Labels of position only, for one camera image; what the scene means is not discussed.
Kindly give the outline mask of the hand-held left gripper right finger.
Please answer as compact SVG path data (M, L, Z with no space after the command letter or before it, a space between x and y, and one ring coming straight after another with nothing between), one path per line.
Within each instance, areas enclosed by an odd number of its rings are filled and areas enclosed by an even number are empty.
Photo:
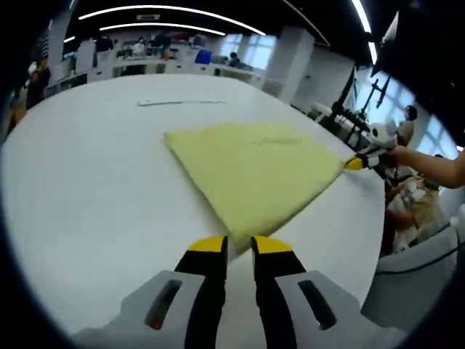
M254 236L251 248L267 348L366 348L367 320L356 298L306 270L280 240Z

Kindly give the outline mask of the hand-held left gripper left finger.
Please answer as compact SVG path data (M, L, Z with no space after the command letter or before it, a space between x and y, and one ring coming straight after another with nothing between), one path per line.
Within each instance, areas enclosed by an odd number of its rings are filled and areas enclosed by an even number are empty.
M173 270L162 270L121 303L125 348L215 348L225 304L228 238L191 244Z

